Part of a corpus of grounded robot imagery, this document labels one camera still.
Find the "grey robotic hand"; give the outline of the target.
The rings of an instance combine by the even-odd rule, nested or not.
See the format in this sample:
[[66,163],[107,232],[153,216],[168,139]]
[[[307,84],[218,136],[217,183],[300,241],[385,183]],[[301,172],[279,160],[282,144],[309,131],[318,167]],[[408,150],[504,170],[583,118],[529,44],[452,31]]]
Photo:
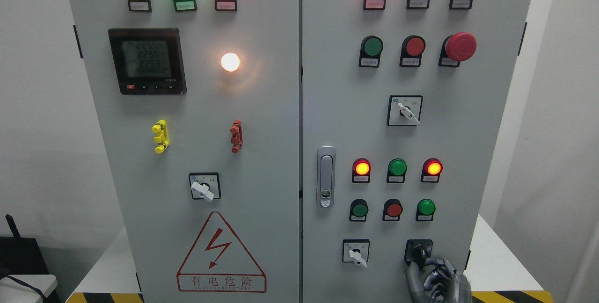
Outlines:
[[421,267],[407,263],[406,280],[413,303],[472,303],[470,282],[447,259],[427,258],[423,266],[435,266],[424,281]]

